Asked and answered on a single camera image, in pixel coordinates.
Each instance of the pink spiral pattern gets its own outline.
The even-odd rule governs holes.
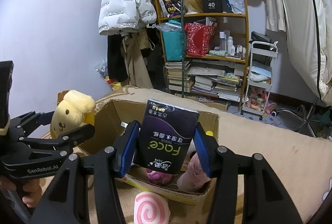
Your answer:
[[[134,224],[167,224],[169,217],[168,204],[163,197],[153,192],[142,192],[136,196]]]

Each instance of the beige blanket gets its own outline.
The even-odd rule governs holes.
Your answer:
[[[219,144],[236,154],[252,156],[261,153],[288,191],[301,218],[306,222],[323,202],[323,195],[329,191],[332,178],[331,159],[332,143],[304,136],[258,121],[238,117],[215,108],[210,108],[194,100],[182,99],[154,89],[127,87],[111,93],[97,102],[97,110],[111,99],[146,102],[156,99],[179,106],[208,111],[219,116]],[[134,198],[139,189],[125,183],[117,184],[122,209],[127,223],[133,221]],[[213,189],[204,203],[186,205],[169,201],[171,210],[170,223],[198,224],[205,223],[210,208]],[[92,203],[93,191],[89,192],[91,223],[96,222],[95,208]],[[238,216],[241,223],[241,204],[243,201],[243,178],[239,179]]]

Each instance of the red patterned bag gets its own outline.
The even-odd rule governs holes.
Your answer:
[[[185,33],[187,34],[187,54],[204,56],[209,51],[209,43],[215,35],[215,27],[186,23]]]

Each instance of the black stripe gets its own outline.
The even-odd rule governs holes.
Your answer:
[[[313,8],[315,11],[315,19],[316,19],[316,35],[317,35],[317,58],[318,58],[318,71],[317,71],[317,91],[319,94],[319,99],[322,101],[322,95],[319,91],[319,77],[320,77],[320,41],[319,41],[319,27],[318,27],[318,16],[317,16],[317,8],[315,0],[312,0]]]

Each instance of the human hand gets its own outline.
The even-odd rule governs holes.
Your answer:
[[[16,185],[4,176],[0,176],[0,188],[15,191]],[[22,198],[23,203],[29,208],[36,207],[42,197],[42,188],[39,185],[39,179],[30,180],[25,183],[23,190],[29,193]]]

